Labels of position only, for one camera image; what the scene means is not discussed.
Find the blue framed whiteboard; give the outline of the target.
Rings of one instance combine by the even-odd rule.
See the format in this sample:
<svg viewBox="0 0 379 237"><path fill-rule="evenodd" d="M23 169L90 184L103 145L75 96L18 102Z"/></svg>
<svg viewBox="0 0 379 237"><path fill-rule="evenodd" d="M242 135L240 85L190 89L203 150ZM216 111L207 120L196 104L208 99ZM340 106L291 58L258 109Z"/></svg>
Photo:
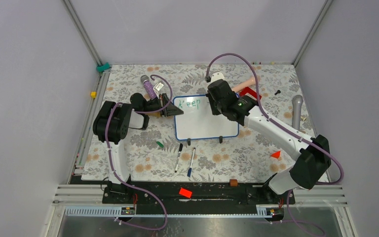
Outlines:
<svg viewBox="0 0 379 237"><path fill-rule="evenodd" d="M174 118L177 140L231 138L239 135L239 124L212 114L205 95L176 96L173 104L184 113Z"/></svg>

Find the green marker cap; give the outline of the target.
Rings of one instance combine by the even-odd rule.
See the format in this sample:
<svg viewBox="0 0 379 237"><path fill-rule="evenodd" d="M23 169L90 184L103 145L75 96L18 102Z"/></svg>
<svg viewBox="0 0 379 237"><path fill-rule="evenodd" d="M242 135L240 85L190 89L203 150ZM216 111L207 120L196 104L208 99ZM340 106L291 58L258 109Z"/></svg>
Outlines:
<svg viewBox="0 0 379 237"><path fill-rule="evenodd" d="M164 148L164 145L163 145L161 142L156 141L156 143L157 143L161 148Z"/></svg>

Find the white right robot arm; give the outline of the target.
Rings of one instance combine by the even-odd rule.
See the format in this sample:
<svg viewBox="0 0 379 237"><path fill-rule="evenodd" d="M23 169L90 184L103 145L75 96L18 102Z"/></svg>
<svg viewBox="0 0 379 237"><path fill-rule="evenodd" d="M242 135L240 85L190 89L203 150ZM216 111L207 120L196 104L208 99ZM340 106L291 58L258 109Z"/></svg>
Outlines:
<svg viewBox="0 0 379 237"><path fill-rule="evenodd" d="M250 128L284 150L295 164L271 176L265 183L264 199L276 203L283 194L301 187L310 190L331 165L329 141L318 135L313 138L283 123L259 107L257 100L238 97L227 81L219 79L207 87L212 113Z"/></svg>

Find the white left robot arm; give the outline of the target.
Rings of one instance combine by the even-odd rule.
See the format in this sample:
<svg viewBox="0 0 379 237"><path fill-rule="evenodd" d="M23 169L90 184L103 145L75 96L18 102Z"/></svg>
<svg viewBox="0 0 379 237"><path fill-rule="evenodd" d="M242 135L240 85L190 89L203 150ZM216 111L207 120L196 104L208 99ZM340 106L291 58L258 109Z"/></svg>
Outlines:
<svg viewBox="0 0 379 237"><path fill-rule="evenodd" d="M128 130L147 129L149 116L171 117L183 113L182 109L170 102L165 93L149 100L141 93L134 93L130 97L130 103L106 101L102 104L92 130L98 140L107 146L110 166L108 180L114 187L114 196L120 202L127 203L133 198L132 188L123 184L131 182L124 145Z"/></svg>

